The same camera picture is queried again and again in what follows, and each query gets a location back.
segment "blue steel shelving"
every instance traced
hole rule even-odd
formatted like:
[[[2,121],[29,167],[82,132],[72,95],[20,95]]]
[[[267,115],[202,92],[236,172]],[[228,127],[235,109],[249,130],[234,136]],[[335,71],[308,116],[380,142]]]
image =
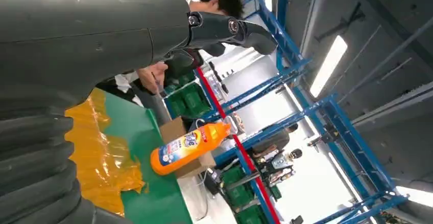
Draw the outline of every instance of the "blue steel shelving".
[[[222,107],[227,111],[227,114],[254,102],[272,90],[281,87],[283,84],[292,82],[295,78],[303,74],[302,67],[309,62],[309,60],[302,57],[299,49],[291,40],[288,33],[284,30],[286,5],[279,4],[277,9],[277,19],[277,17],[275,17],[265,7],[263,0],[245,0],[245,4],[251,1],[255,1],[255,4],[258,6],[258,9],[256,9],[256,11],[251,15],[258,14],[278,42],[277,68],[279,74],[222,104]],[[288,61],[290,67],[284,67],[283,57]],[[352,207],[331,214],[323,220],[317,221],[315,224],[328,223],[329,221],[342,216],[344,216],[344,218],[339,223],[359,223],[360,221],[370,217],[378,217],[377,215],[381,211],[407,200],[407,196],[402,196],[398,191],[396,191],[393,180],[384,170],[383,166],[372,151],[368,148],[360,134],[353,127],[349,118],[335,101],[333,95],[311,104],[308,102],[308,96],[302,87],[293,87],[292,92],[300,103],[302,111],[292,114],[280,122],[264,129],[260,133],[247,138],[242,145],[245,149],[248,149],[259,141],[276,134],[283,128],[302,120],[305,116],[310,118],[314,127],[321,135],[326,133],[322,121],[328,121],[328,123],[335,127],[340,135],[340,139],[338,142],[330,142],[327,143],[327,145],[335,159],[338,161],[338,164],[343,169],[344,174],[359,194],[360,199],[357,200],[357,203]],[[212,110],[206,113],[203,118],[207,120],[217,120],[219,119],[219,115],[215,110]],[[341,150],[338,143],[344,145],[345,148],[348,148],[351,157],[345,157],[347,152]],[[245,172],[251,174],[251,171],[246,166],[245,159],[239,153],[237,148],[233,148],[232,150],[217,156],[215,161],[217,164],[221,164],[233,157],[239,157]],[[362,169],[362,174],[357,173],[355,165],[357,168]],[[255,184],[252,184],[252,186],[259,200],[264,203],[257,186]],[[273,223],[266,204],[262,204],[261,206],[270,223]],[[375,220],[378,223],[382,223],[380,218],[376,218]]]

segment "table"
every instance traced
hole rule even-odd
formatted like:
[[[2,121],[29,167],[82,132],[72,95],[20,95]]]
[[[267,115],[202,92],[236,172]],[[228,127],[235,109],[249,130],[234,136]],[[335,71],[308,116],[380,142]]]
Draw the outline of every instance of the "table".
[[[175,176],[161,177],[150,166],[151,151],[163,145],[152,111],[105,94],[111,123],[104,133],[127,140],[131,156],[140,160],[142,179],[146,183],[141,194],[134,190],[121,193],[125,217],[135,224],[192,223]]]

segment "person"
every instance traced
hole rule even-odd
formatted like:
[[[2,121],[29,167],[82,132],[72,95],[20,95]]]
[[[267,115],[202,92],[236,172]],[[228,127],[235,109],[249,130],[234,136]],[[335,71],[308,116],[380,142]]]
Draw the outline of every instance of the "person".
[[[270,138],[267,138],[266,140],[255,144],[251,149],[253,158],[258,159],[264,157],[267,154],[272,153],[273,151],[277,151],[277,153],[283,151],[283,148],[290,141],[289,133],[292,133],[297,129],[298,124],[295,123],[287,128],[284,128]]]
[[[300,157],[302,157],[302,150],[299,148],[293,150],[289,154],[285,154],[284,150],[282,150],[271,160],[259,164],[258,168],[263,177],[270,181],[272,176],[279,176],[285,169],[293,171],[293,161]]]
[[[237,19],[241,18],[244,13],[242,0],[199,0],[192,1],[186,0],[189,4],[190,11],[201,11],[209,12],[214,14],[221,14],[227,16],[233,16]],[[161,92],[161,87],[163,87],[165,71],[168,66],[160,61],[156,64],[150,65],[145,68],[137,69],[135,72],[128,74],[119,74],[114,77],[117,89],[119,91],[108,90],[110,87],[107,85],[100,84],[99,87],[115,95],[125,94],[123,98],[135,101],[138,98],[133,94],[130,83],[139,80],[141,85],[152,94],[158,94]]]

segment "red stripe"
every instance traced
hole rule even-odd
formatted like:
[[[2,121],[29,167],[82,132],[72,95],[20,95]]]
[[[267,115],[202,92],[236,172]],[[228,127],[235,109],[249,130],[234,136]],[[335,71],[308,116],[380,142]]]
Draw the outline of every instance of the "red stripe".
[[[221,107],[220,102],[218,102],[217,97],[213,93],[212,88],[209,85],[209,82],[204,77],[204,74],[203,74],[203,71],[201,70],[201,68],[198,67],[197,72],[198,72],[200,79],[203,82],[206,90],[209,92],[210,98],[212,99],[213,103],[215,104],[216,109],[220,113],[221,118],[225,118],[226,113],[224,112],[223,108]],[[251,161],[250,157],[248,157],[247,151],[245,151],[245,148],[242,145],[242,143],[239,141],[239,138],[237,137],[237,135],[233,135],[233,139],[236,142],[236,146],[237,146],[237,148],[239,148],[240,153],[244,157],[244,159],[248,165],[248,168],[251,171],[256,171],[256,168],[254,167],[253,162]],[[264,201],[266,202],[268,209],[271,212],[271,215],[272,215],[272,218],[274,219],[275,224],[280,224],[280,220],[278,219],[278,216],[277,216],[277,213],[275,212],[274,206],[272,205],[271,200],[269,199],[268,193],[266,192],[266,190],[264,188],[263,182],[260,180],[260,178],[256,178],[255,181],[258,185],[258,188],[260,189],[261,194],[263,195]]]

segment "cardboard box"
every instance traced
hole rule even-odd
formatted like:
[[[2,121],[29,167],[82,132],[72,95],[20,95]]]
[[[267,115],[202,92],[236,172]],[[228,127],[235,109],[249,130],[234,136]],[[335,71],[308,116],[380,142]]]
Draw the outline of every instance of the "cardboard box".
[[[180,117],[177,117],[159,127],[159,130],[165,144],[186,134],[186,128],[184,127]],[[198,175],[200,172],[205,171],[207,168],[214,167],[215,165],[212,154],[207,152],[175,171],[175,175],[177,178],[191,177]]]

